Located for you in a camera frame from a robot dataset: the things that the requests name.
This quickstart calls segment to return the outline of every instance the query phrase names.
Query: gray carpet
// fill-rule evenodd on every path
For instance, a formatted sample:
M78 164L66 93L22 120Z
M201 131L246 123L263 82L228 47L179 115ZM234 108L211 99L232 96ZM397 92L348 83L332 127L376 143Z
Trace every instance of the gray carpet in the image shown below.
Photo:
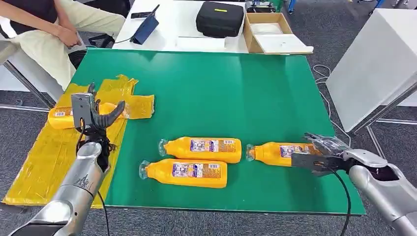
M294 15L288 17L294 33L307 45L315 47L307 56L310 65L325 64L334 68L347 50L363 24L374 2L347 2L345 0L299 0ZM384 7L389 8L389 1ZM324 86L320 90L328 97ZM0 91L1 102L23 99L25 104L36 100L27 93ZM337 120L335 110L333 120ZM415 119L416 108L396 108L389 118ZM3 197L31 148L46 120L46 114L0 110L0 197ZM373 125L387 159L400 167L406 177L417 185L415 171L417 153L417 127L376 123ZM336 130L338 137L346 137ZM367 134L353 137L352 146L375 152ZM346 235L390 236L394 230L380 217L375 208L364 198L367 215L353 217ZM29 209L24 215L0 211L0 235L7 235L25 223L37 211ZM109 221L113 236L130 235L255 235L255 236L334 236L340 233L344 217L187 212L142 209L109 209ZM105 219L102 210L92 210L84 227L84 236L105 235Z

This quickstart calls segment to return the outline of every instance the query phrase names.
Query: person's arm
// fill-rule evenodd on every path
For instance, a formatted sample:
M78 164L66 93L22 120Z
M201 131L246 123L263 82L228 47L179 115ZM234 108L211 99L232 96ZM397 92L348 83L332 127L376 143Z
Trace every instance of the person's arm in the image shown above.
M48 32L55 36L57 36L60 31L59 26L42 20L2 0L0 0L0 16L6 17L22 25L30 26L38 30Z
M69 20L68 15L66 14L64 8L62 7L60 0L54 0L54 3L55 3L55 9L57 10L57 13L58 13L59 25L73 32L77 32L77 29L72 25L72 23Z
M42 20L20 8L4 2L3 0L0 0L0 16L6 17L22 25L30 26L50 33L58 37L68 47L72 47L79 42L77 34L73 31Z

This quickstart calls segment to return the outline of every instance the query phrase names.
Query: open box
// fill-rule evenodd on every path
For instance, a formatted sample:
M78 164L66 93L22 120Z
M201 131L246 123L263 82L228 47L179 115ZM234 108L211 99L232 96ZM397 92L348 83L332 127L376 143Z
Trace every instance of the open box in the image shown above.
M309 54L313 47L306 46L291 31L282 13L247 13L243 35L249 53Z

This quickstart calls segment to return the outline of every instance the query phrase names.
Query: cardboard box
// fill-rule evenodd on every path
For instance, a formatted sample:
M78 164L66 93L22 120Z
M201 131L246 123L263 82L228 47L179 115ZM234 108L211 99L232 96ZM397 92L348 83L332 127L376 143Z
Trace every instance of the cardboard box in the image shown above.
M278 23L282 33L254 35L251 29L251 24L259 23ZM245 21L243 25L243 35L249 53L286 55L308 54L313 52L313 47L305 46L293 34L287 20L282 13L247 13L245 15ZM286 45L286 47L277 50L276 47L279 48L280 45L283 45L283 43Z

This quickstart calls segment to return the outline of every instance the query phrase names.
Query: black cable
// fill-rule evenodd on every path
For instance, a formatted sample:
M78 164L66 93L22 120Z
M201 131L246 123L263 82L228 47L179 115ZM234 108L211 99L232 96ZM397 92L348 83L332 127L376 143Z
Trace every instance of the black cable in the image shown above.
M104 200L103 200L103 197L100 194L100 191L98 191L97 193L98 193L98 196L100 197L101 203L103 204L104 214L106 215L107 236L110 236L109 219L107 218L106 205L104 204Z
M135 36L135 35L132 35L132 37L130 37L130 38L128 38L128 39L125 39L125 40L122 40L122 41L119 41L119 42L114 42L114 43L113 43L113 45L115 45L115 44L117 44L117 43L123 43L123 42L126 42L127 40L132 39L132 38L133 38L133 36Z
M340 236L345 235L346 229L348 227L349 224L349 219L351 217L351 207L352 207L352 203L351 203L351 196L349 195L349 191L348 188L345 185L345 182L342 180L342 178L340 177L340 175L334 171L332 168L328 167L327 165L325 165L324 163L321 162L314 162L315 165L319 165L319 166L323 166L326 169L328 169L329 171L331 171L338 179L339 181L342 183L343 188L345 189L346 192L346 198L348 199L348 212L346 214L346 220L345 220L345 225L343 225L343 229L342 232L340 233Z
M78 149L80 149L80 142L81 142L81 138L83 137L83 135L84 135L84 130L86 129L86 124L84 123L84 119L83 119L83 118L81 118L81 119L80 119L80 122L81 122L81 124L82 124L82 127L81 127L81 134L80 134L80 137L78 138L77 144L75 145L75 155L77 155L77 153L78 153Z

